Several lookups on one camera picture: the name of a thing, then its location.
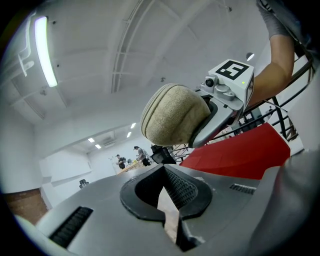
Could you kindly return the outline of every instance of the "red panel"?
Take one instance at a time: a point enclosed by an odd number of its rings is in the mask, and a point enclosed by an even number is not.
[[[281,166],[290,148],[268,123],[195,149],[180,165],[194,170],[260,180],[266,169]]]

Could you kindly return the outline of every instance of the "fluorescent light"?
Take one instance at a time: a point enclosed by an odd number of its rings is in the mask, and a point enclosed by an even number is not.
[[[254,53],[248,52],[248,53],[246,54],[246,61],[247,61],[247,62],[250,61],[254,56],[255,56]]]
[[[47,17],[38,18],[34,23],[35,44],[42,71],[49,87],[57,86],[57,80],[51,66],[47,43]]]

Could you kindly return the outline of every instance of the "wooden table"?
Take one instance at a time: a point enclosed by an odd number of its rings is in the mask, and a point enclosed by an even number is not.
[[[144,164],[142,162],[136,162],[136,163],[132,163],[129,166],[127,166],[126,168],[122,169],[119,173],[117,173],[117,175],[122,174],[124,172],[133,170],[133,169],[138,169],[138,168],[142,168],[144,167]]]

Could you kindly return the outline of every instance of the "wooden floor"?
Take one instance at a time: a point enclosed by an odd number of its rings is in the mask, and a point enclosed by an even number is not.
[[[165,213],[164,230],[175,243],[177,238],[179,211],[170,199],[165,188],[163,188],[160,193],[157,208]]]

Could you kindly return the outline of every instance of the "black vent grille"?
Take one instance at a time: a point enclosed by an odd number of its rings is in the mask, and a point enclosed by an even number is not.
[[[178,210],[195,199],[198,192],[195,185],[170,170],[166,170],[166,174],[164,187]]]
[[[50,236],[50,239],[61,247],[67,248],[92,212],[90,208],[78,207]]]
[[[232,184],[230,189],[253,195],[257,188],[252,186]]]

